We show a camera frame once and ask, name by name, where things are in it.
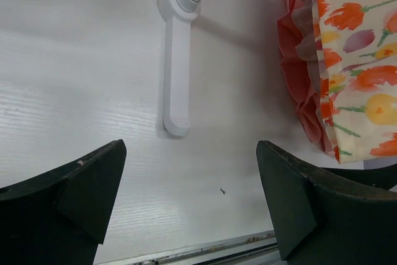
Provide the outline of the floral orange yellow skirt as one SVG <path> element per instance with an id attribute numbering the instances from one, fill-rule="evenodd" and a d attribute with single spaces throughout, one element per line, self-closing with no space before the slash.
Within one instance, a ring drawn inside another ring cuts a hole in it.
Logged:
<path id="1" fill-rule="evenodd" d="M 339 163 L 396 154 L 396 0 L 313 0 L 320 108 Z"/>

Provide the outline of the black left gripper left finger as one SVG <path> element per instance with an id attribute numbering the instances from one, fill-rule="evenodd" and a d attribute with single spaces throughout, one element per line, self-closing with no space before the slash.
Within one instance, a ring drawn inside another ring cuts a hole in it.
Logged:
<path id="1" fill-rule="evenodd" d="M 127 157 L 123 140 L 1 188 L 1 264 L 93 264 Z"/>

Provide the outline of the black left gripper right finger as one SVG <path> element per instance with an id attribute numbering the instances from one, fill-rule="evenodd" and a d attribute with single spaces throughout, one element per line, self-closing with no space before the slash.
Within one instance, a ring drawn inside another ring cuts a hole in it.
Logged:
<path id="1" fill-rule="evenodd" d="M 256 148 L 280 257 L 289 264 L 395 264 L 396 166 L 320 168 Z"/>

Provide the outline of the coral pink skirt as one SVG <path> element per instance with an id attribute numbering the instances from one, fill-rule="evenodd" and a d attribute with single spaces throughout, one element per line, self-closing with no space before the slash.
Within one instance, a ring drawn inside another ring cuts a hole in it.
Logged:
<path id="1" fill-rule="evenodd" d="M 309 141 L 325 153 L 333 156 L 333 148 L 323 124 L 320 94 L 311 85 L 307 64 L 297 54 L 295 47 L 303 36 L 293 23 L 292 12 L 303 6 L 301 0 L 284 0 L 286 13 L 277 21 L 277 34 L 281 54 L 280 67 L 293 99 L 295 115 L 299 119 Z"/>

